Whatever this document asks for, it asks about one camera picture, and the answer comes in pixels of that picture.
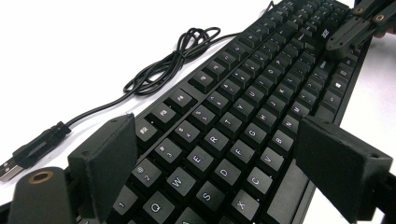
black keycap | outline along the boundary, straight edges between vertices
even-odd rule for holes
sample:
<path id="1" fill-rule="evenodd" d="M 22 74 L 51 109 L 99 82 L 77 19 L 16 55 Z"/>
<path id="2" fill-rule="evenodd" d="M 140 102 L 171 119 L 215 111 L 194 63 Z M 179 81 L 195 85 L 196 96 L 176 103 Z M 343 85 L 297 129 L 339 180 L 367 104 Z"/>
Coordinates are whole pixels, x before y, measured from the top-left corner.
<path id="1" fill-rule="evenodd" d="M 213 180 L 224 189 L 233 187 L 242 172 L 227 160 L 222 160 L 212 173 Z"/>
<path id="2" fill-rule="evenodd" d="M 286 103 L 279 100 L 279 98 L 271 95 L 268 100 L 265 102 L 265 108 L 268 109 L 271 113 L 273 113 L 277 118 L 285 112 L 286 110 Z"/>
<path id="3" fill-rule="evenodd" d="M 239 40 L 252 49 L 256 48 L 261 42 L 260 36 L 251 32 L 242 33 Z"/>
<path id="4" fill-rule="evenodd" d="M 166 169 L 175 169 L 182 159 L 182 150 L 165 138 L 153 151 L 153 157 Z"/>
<path id="5" fill-rule="evenodd" d="M 198 91 L 204 94 L 210 92 L 217 84 L 215 79 L 213 79 L 203 71 L 198 72 L 189 82 Z"/>
<path id="6" fill-rule="evenodd" d="M 143 205 L 145 218 L 153 223 L 170 223 L 176 207 L 166 199 L 159 191 Z"/>
<path id="7" fill-rule="evenodd" d="M 180 217 L 177 219 L 175 224 L 189 224 L 189 223 L 202 223 L 206 224 L 206 222 L 198 216 L 192 209 L 187 207 L 184 212 L 180 215 Z"/>
<path id="8" fill-rule="evenodd" d="M 195 175 L 204 179 L 211 172 L 213 161 L 212 156 L 200 147 L 196 147 L 185 160 L 185 164 Z"/>
<path id="9" fill-rule="evenodd" d="M 227 75 L 227 70 L 216 61 L 210 62 L 204 69 L 205 73 L 213 77 L 216 81 L 222 80 Z"/>
<path id="10" fill-rule="evenodd" d="M 239 98 L 231 107 L 230 112 L 242 120 L 242 122 L 247 123 L 254 115 L 254 107 L 244 99 Z"/>
<path id="11" fill-rule="evenodd" d="M 220 54 L 218 62 L 221 63 L 227 70 L 232 70 L 238 64 L 238 61 L 235 59 L 235 57 L 227 51 L 223 51 Z"/>
<path id="12" fill-rule="evenodd" d="M 332 77 L 329 88 L 339 97 L 343 97 L 347 90 L 347 83 L 342 77 L 335 75 Z"/>
<path id="13" fill-rule="evenodd" d="M 148 149 L 161 136 L 161 132 L 148 123 L 145 119 L 139 120 L 135 124 L 137 144 L 143 149 Z"/>
<path id="14" fill-rule="evenodd" d="M 246 179 L 245 186 L 256 198 L 264 200 L 272 183 L 273 179 L 270 176 L 254 167 Z"/>
<path id="15" fill-rule="evenodd" d="M 251 77 L 256 77 L 259 75 L 259 73 L 262 71 L 262 67 L 260 67 L 257 63 L 251 61 L 250 59 L 247 59 L 243 64 L 242 64 L 242 69 L 246 71 Z"/>
<path id="16" fill-rule="evenodd" d="M 297 119 L 287 115 L 285 118 L 283 118 L 279 130 L 295 139 L 297 136 L 298 124 L 299 121 Z"/>
<path id="17" fill-rule="evenodd" d="M 273 178 L 277 178 L 283 161 L 283 157 L 268 147 L 264 150 L 260 156 L 260 159 L 257 161 L 257 166 L 264 170 L 264 172 L 268 175 L 272 176 Z"/>
<path id="18" fill-rule="evenodd" d="M 152 120 L 156 127 L 159 127 L 164 132 L 174 125 L 178 119 L 177 113 L 164 103 L 160 103 L 148 115 L 148 119 Z"/>
<path id="19" fill-rule="evenodd" d="M 276 127 L 277 117 L 268 110 L 262 108 L 253 119 L 253 122 L 267 133 L 271 133 Z"/>
<path id="20" fill-rule="evenodd" d="M 120 195 L 113 204 L 113 208 L 123 216 L 127 211 L 131 209 L 133 212 L 138 204 L 138 197 L 126 186 L 122 187 Z"/>
<path id="21" fill-rule="evenodd" d="M 234 115 L 227 112 L 219 120 L 216 127 L 227 137 L 231 139 L 235 139 L 242 132 L 243 125 L 240 119 L 236 118 Z"/>
<path id="22" fill-rule="evenodd" d="M 230 213 L 241 223 L 252 223 L 260 204 L 244 190 L 239 190 L 230 206 Z"/>
<path id="23" fill-rule="evenodd" d="M 241 135 L 241 139 L 255 150 L 261 149 L 265 143 L 267 133 L 256 124 L 250 123 Z"/>
<path id="24" fill-rule="evenodd" d="M 235 57 L 237 61 L 242 61 L 247 55 L 248 52 L 245 48 L 242 47 L 242 44 L 232 43 L 230 47 L 230 53 Z"/>
<path id="25" fill-rule="evenodd" d="M 231 74 L 230 80 L 244 90 L 253 81 L 253 77 L 238 68 Z"/>
<path id="26" fill-rule="evenodd" d="M 188 150 L 193 149 L 201 140 L 201 132 L 186 120 L 174 129 L 172 135 L 175 141 Z"/>
<path id="27" fill-rule="evenodd" d="M 269 95 L 275 87 L 274 81 L 270 80 L 268 77 L 265 77 L 264 75 L 259 75 L 254 80 L 253 85 L 256 86 L 265 95 Z"/>
<path id="28" fill-rule="evenodd" d="M 132 183 L 142 192 L 150 194 L 161 184 L 162 173 L 151 161 L 144 159 L 132 170 Z"/>
<path id="29" fill-rule="evenodd" d="M 299 207 L 308 178 L 293 161 L 283 178 L 274 199 L 261 217 L 269 223 L 291 223 Z"/>
<path id="30" fill-rule="evenodd" d="M 212 215 L 220 209 L 224 198 L 225 195 L 223 192 L 206 181 L 195 195 L 195 202 L 197 206 Z"/>
<path id="31" fill-rule="evenodd" d="M 204 141 L 202 141 L 203 148 L 217 158 L 221 158 L 230 145 L 230 139 L 217 129 L 210 130 L 210 132 L 205 136 Z"/>
<path id="32" fill-rule="evenodd" d="M 287 158 L 291 151 L 293 143 L 293 139 L 291 139 L 285 133 L 282 133 L 282 131 L 278 130 L 275 132 L 273 138 L 269 142 L 269 147 L 272 148 L 275 152 Z"/>
<path id="33" fill-rule="evenodd" d="M 207 133 L 216 122 L 217 118 L 214 113 L 203 105 L 199 105 L 189 115 L 188 120 L 193 123 L 202 132 Z"/>
<path id="34" fill-rule="evenodd" d="M 169 175 L 166 182 L 166 187 L 169 192 L 180 201 L 188 200 L 196 185 L 196 180 L 180 167 L 177 167 L 176 170 Z"/>
<path id="35" fill-rule="evenodd" d="M 298 102 L 294 102 L 290 108 L 289 114 L 295 119 L 300 120 L 302 117 L 307 116 L 309 112 L 310 110 L 306 106 L 303 106 Z"/>
<path id="36" fill-rule="evenodd" d="M 317 102 L 317 97 L 306 90 L 300 91 L 297 101 L 312 110 Z"/>
<path id="37" fill-rule="evenodd" d="M 239 168 L 245 168 L 253 162 L 255 152 L 241 140 L 237 140 L 227 153 L 227 158 Z"/>
<path id="38" fill-rule="evenodd" d="M 338 111 L 338 107 L 340 107 L 341 98 L 331 91 L 326 91 L 322 102 L 333 113 L 336 113 Z"/>
<path id="39" fill-rule="evenodd" d="M 250 105 L 253 105 L 255 109 L 260 108 L 262 103 L 266 100 L 265 94 L 254 86 L 248 87 L 242 95 L 242 98 L 245 99 Z"/>
<path id="40" fill-rule="evenodd" d="M 286 104 L 289 104 L 291 100 L 293 99 L 294 96 L 294 91 L 288 87 L 286 87 L 284 84 L 279 84 L 274 91 L 274 95 L 277 96 L 279 99 L 281 99 L 283 102 Z"/>
<path id="41" fill-rule="evenodd" d="M 217 88 L 217 91 L 231 102 L 235 102 L 235 100 L 238 99 L 238 97 L 243 92 L 243 90 L 234 84 L 230 79 L 226 79 Z"/>
<path id="42" fill-rule="evenodd" d="M 189 96 L 186 92 L 179 89 L 175 91 L 166 101 L 172 109 L 176 110 L 177 113 L 184 115 L 195 105 L 196 100 Z"/>
<path id="43" fill-rule="evenodd" d="M 217 116 L 223 115 L 230 105 L 231 102 L 217 91 L 214 91 L 212 94 L 210 94 L 210 96 L 208 96 L 204 101 L 204 106 L 206 106 L 206 108 L 215 113 Z"/>

function key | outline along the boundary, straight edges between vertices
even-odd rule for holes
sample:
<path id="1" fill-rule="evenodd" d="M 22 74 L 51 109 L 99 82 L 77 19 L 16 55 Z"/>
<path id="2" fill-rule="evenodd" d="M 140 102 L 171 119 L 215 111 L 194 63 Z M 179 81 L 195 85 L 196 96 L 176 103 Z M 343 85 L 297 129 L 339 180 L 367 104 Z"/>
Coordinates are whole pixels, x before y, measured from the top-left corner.
<path id="1" fill-rule="evenodd" d="M 175 124 L 177 118 L 177 113 L 164 103 L 160 103 L 148 115 L 148 119 L 152 120 L 157 127 L 160 127 L 165 132 Z"/>
<path id="2" fill-rule="evenodd" d="M 175 91 L 166 101 L 177 113 L 184 115 L 196 103 L 196 100 L 181 89 Z"/>
<path id="3" fill-rule="evenodd" d="M 197 73 L 189 82 L 203 94 L 210 92 L 217 83 L 212 77 L 208 76 L 203 71 Z"/>
<path id="4" fill-rule="evenodd" d="M 238 64 L 238 61 L 235 59 L 235 57 L 227 51 L 223 51 L 220 54 L 218 61 L 224 65 L 227 70 L 232 70 Z"/>
<path id="5" fill-rule="evenodd" d="M 161 132 L 145 119 L 141 119 L 136 122 L 135 132 L 137 144 L 144 150 L 151 147 L 161 136 Z"/>
<path id="6" fill-rule="evenodd" d="M 232 43 L 230 46 L 230 52 L 239 62 L 248 56 L 248 52 L 244 47 L 242 47 L 242 44 Z"/>
<path id="7" fill-rule="evenodd" d="M 225 67 L 223 67 L 216 61 L 210 62 L 206 66 L 204 71 L 210 76 L 212 76 L 213 79 L 215 79 L 216 81 L 222 80 L 227 75 L 227 70 L 225 69 Z"/>

keyboard frame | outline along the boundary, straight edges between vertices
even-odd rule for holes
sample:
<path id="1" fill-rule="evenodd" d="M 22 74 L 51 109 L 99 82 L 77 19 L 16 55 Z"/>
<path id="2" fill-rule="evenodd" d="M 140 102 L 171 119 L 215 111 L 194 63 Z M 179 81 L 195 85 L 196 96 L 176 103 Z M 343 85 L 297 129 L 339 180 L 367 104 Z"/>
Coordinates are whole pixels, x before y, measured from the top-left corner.
<path id="1" fill-rule="evenodd" d="M 248 28 L 253 24 L 251 23 L 244 31 L 241 31 L 241 34 L 244 33 L 246 30 L 248 30 Z M 277 30 L 277 27 L 275 28 L 275 30 L 270 33 L 267 37 L 264 38 L 264 40 L 262 41 L 262 43 L 264 43 L 266 40 L 269 39 L 269 37 L 271 36 L 271 34 L 274 34 Z M 198 72 L 202 71 L 210 62 L 214 61 L 224 49 L 227 49 L 228 47 L 231 46 L 231 44 L 233 44 L 234 42 L 238 41 L 238 39 L 242 36 L 242 35 L 238 35 L 236 37 L 234 37 L 231 41 L 229 41 L 226 45 L 224 45 L 223 47 L 221 47 L 220 49 L 218 49 L 212 56 L 210 56 L 207 60 L 205 60 L 203 63 L 201 63 L 198 67 L 196 67 L 193 71 L 191 71 L 190 73 L 188 73 L 185 77 L 183 77 L 177 84 L 175 84 L 173 87 L 171 87 L 165 94 L 163 94 L 160 98 L 158 98 L 157 100 L 155 100 L 155 102 L 153 102 L 151 105 L 149 105 L 147 108 L 145 108 L 142 112 L 140 112 L 136 117 L 135 117 L 135 122 L 137 123 L 139 120 L 144 119 L 147 115 L 149 115 L 149 113 L 152 111 L 152 109 L 156 108 L 159 104 L 164 103 L 164 101 L 176 90 L 178 89 L 182 89 L 183 91 L 185 91 L 188 95 L 193 96 L 193 98 L 195 100 L 197 100 L 197 103 L 195 104 L 195 106 L 193 106 L 192 108 L 190 108 L 190 110 L 188 112 L 185 113 L 185 115 L 181 116 L 177 123 L 175 123 L 167 132 L 163 133 L 163 136 L 168 136 L 169 134 L 171 134 L 171 132 L 176 128 L 176 126 L 183 120 L 186 120 L 187 117 L 190 115 L 190 113 L 199 105 L 202 104 L 202 102 L 207 98 L 207 96 L 209 96 L 213 91 L 215 91 L 218 86 L 220 86 L 222 84 L 222 82 L 224 80 L 226 80 L 230 74 L 235 71 L 236 69 L 238 69 L 240 67 L 240 65 L 243 64 L 243 62 L 248 58 L 245 57 L 239 64 L 237 64 L 232 70 L 230 70 L 228 72 L 228 75 L 224 76 L 224 78 L 222 80 L 220 80 L 215 87 L 212 88 L 212 90 L 206 94 L 201 93 L 200 91 L 198 91 L 197 89 L 195 89 L 190 83 L 189 80 Z M 371 39 L 369 39 L 361 48 L 361 55 L 359 57 L 359 59 L 357 60 L 356 63 L 356 67 L 355 70 L 352 73 L 351 79 L 349 80 L 349 83 L 346 87 L 346 93 L 342 99 L 342 102 L 340 104 L 340 107 L 335 115 L 334 121 L 333 123 L 336 124 L 337 126 L 340 126 L 341 121 L 343 119 L 343 116 L 347 110 L 347 105 L 349 103 L 350 97 L 352 95 L 352 92 L 355 88 L 356 82 L 358 80 L 359 77 L 359 73 L 361 71 L 361 67 L 363 65 L 364 59 L 366 58 L 366 54 L 367 51 L 370 47 L 370 43 L 371 43 Z M 257 47 L 255 49 L 251 49 L 248 46 L 244 46 L 246 47 L 246 50 L 248 51 L 248 53 L 250 54 L 251 52 L 253 52 L 254 50 L 257 49 Z M 318 108 L 318 104 L 316 104 L 315 108 L 313 109 L 313 112 L 316 112 L 316 109 Z M 149 153 L 151 153 L 151 151 L 153 151 L 155 149 L 156 146 L 158 146 L 161 141 L 164 138 L 160 137 L 155 143 L 153 143 L 153 145 L 151 147 L 149 147 L 143 154 L 141 154 L 141 156 L 138 158 L 136 165 L 141 162 L 143 159 L 145 159 Z M 290 158 L 286 159 L 285 162 L 285 166 L 290 166 Z M 284 176 L 284 174 L 286 173 L 287 169 L 282 170 L 280 176 Z M 276 186 L 275 189 L 278 188 L 280 184 L 280 181 L 276 182 Z M 297 223 L 303 223 L 304 222 L 304 217 L 306 212 L 308 211 L 309 208 L 309 204 L 313 198 L 314 192 L 315 192 L 315 185 L 309 181 L 307 184 L 307 187 L 304 191 L 304 194 L 302 196 L 302 199 L 300 200 L 300 204 L 298 206 L 298 209 L 294 215 L 293 221 L 291 223 L 293 224 L 297 224 Z"/>

robotic arm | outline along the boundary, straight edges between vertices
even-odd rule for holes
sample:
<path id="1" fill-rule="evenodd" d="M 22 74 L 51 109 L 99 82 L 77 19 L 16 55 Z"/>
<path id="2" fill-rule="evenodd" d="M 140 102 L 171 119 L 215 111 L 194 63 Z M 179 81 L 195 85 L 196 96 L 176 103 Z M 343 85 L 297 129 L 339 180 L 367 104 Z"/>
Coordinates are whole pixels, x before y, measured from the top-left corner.
<path id="1" fill-rule="evenodd" d="M 352 10 L 353 17 L 338 29 L 326 44 L 329 56 L 341 60 L 352 49 L 358 49 L 373 35 L 396 27 L 396 2 L 362 0 Z"/>

black keyboard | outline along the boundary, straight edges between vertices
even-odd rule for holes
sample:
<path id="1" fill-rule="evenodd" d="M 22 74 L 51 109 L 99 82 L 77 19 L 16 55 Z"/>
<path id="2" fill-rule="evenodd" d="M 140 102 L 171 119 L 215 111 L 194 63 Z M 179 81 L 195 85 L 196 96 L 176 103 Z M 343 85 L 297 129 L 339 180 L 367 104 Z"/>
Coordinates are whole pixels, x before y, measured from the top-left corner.
<path id="1" fill-rule="evenodd" d="M 314 185 L 292 157 L 299 120 L 340 124 L 367 51 L 325 57 L 348 13 L 284 0 L 139 114 L 142 156 L 107 223 L 301 223 Z"/>

